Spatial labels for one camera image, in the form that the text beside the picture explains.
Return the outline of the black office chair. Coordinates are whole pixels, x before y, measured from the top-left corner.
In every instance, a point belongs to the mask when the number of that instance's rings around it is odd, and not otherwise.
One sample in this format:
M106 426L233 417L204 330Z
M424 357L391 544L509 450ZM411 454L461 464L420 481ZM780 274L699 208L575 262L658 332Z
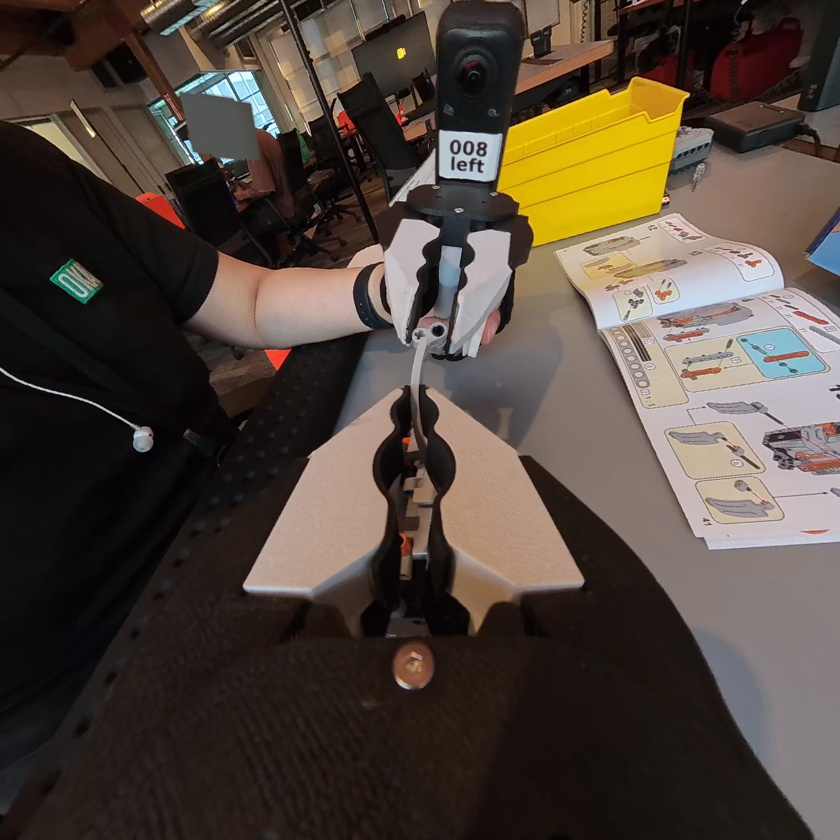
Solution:
M377 163L385 196L391 201L421 165L415 148L405 139L403 128L387 105L371 72L341 93L339 99L365 146Z
M246 227L215 159L183 166L164 177L194 235L221 254L274 268L272 253Z
M357 222L361 218L349 206L338 201L339 179L333 170L315 172L322 179L318 185L312 183L305 172L295 130L278 134L277 141L283 154L293 202L292 215L281 216L287 240L292 247L291 257L297 259L324 254L336 262L338 256L324 245L338 243L343 248L347 243L343 238L332 235L331 223L340 221L343 216L351 216Z

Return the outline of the orange object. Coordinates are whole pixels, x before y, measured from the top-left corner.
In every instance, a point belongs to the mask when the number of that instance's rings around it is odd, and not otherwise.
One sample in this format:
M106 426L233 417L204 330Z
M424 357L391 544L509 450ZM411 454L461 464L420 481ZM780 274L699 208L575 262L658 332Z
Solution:
M186 226L170 201L162 194L146 192L136 196L137 202L150 209L157 215L167 219L175 226L185 229Z

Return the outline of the black device box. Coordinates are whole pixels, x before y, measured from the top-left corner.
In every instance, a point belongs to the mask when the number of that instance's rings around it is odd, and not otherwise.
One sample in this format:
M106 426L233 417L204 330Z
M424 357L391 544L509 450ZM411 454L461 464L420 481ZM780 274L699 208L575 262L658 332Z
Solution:
M751 101L704 118L714 141L737 153L755 151L791 140L801 132L805 113Z

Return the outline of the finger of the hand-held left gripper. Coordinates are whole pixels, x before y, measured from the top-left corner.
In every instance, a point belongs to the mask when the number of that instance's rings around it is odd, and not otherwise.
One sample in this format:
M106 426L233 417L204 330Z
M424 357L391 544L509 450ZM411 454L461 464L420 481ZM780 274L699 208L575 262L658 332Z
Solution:
M475 356L489 315L508 290L510 233L471 233L445 247L445 319L449 358Z
M385 285L399 340L407 347L419 321L434 309L437 288L429 279L424 249L438 239L438 227L404 218L384 249Z

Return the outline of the red bag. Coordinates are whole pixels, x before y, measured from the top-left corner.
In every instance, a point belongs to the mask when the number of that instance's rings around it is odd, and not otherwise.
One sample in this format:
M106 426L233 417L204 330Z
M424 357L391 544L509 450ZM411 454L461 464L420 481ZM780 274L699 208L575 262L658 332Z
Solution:
M740 102L763 94L792 73L804 31L795 17L785 17L776 26L726 45L715 58L709 82L710 98Z
M695 53L693 49L689 49L686 58L686 74L684 78L684 89L689 89L693 84L695 77ZM656 66L642 72L640 75L644 78L678 88L677 71L679 68L679 55L677 53L662 57Z

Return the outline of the grey curved toy panel piece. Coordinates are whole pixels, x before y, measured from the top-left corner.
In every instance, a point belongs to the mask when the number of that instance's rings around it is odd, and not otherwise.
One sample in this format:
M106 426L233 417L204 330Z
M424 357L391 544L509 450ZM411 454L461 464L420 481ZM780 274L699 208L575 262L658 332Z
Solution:
M436 318L428 318L425 324L415 327L411 336L414 350L409 381L411 430L404 440L403 477L399 484L403 496L399 518L402 534L400 599L385 631L389 638L427 634L424 603L437 491L427 471L427 435L422 419L421 391L424 364L431 354L443 347L447 336L446 322Z

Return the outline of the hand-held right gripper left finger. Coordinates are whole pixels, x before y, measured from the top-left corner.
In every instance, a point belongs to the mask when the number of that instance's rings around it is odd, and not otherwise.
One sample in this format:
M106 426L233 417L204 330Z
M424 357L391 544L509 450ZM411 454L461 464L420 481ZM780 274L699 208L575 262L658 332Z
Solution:
M352 635L379 601L398 601L401 554L395 483L411 431L406 385L380 400L308 458L248 572L250 595L335 607Z

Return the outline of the blue building kit box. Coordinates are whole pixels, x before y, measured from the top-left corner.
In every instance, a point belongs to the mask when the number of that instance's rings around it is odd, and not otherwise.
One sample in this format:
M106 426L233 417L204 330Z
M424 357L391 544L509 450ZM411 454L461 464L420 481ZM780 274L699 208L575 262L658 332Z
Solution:
M809 262L837 277L840 275L839 218L840 212L837 209L805 251Z

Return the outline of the black wristband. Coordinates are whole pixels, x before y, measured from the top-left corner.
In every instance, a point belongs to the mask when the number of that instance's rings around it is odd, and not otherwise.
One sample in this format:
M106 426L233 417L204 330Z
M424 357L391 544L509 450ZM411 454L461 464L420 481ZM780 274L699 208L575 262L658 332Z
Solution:
M370 330L384 330L393 326L390 305L387 300L384 272L377 275L379 268L384 268L382 262L376 262L361 268L353 283L353 304L362 324ZM379 308L375 305L375 298L371 295L371 282L374 280L374 290L380 294Z

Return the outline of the open instruction booklet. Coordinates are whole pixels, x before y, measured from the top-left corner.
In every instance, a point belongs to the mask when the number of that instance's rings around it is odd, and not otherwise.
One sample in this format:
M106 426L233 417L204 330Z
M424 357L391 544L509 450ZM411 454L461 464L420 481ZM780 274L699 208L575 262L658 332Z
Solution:
M838 310L673 213L560 248L711 549L837 543Z

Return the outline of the black monitor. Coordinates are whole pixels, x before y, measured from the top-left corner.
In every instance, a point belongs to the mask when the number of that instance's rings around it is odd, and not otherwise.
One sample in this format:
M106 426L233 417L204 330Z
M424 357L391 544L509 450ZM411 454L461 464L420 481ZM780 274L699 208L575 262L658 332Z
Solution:
M371 73L385 98L409 89L416 77L437 75L436 56L424 11L383 35L366 39L352 48L351 55L360 77Z

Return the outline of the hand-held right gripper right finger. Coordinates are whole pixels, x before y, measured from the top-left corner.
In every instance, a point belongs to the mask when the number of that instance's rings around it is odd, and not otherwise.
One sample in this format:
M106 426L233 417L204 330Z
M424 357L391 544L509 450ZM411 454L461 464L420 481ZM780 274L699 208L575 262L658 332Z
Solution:
M585 578L517 451L442 393L420 387L424 463L434 487L427 581L476 634L492 606L573 591Z

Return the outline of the grey computer monitor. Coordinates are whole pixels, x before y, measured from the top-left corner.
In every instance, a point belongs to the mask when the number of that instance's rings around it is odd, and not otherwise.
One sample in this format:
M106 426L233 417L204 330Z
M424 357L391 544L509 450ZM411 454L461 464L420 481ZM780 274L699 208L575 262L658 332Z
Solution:
M801 74L797 108L816 112L839 104L839 2L828 1L816 30L810 59Z

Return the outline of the yellow plastic bin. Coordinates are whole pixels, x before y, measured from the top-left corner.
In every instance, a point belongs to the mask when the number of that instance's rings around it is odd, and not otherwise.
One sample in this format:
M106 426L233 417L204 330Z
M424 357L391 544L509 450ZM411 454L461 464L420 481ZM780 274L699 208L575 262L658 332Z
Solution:
M510 128L498 191L535 245L658 214L687 91L635 77Z

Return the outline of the grey toy block part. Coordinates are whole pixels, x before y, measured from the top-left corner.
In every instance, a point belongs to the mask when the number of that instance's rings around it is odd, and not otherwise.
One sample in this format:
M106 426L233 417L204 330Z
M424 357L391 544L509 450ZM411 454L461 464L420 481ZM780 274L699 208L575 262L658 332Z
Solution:
M670 175L694 169L705 161L713 141L714 132L708 128L680 126L675 137L675 146L668 173Z

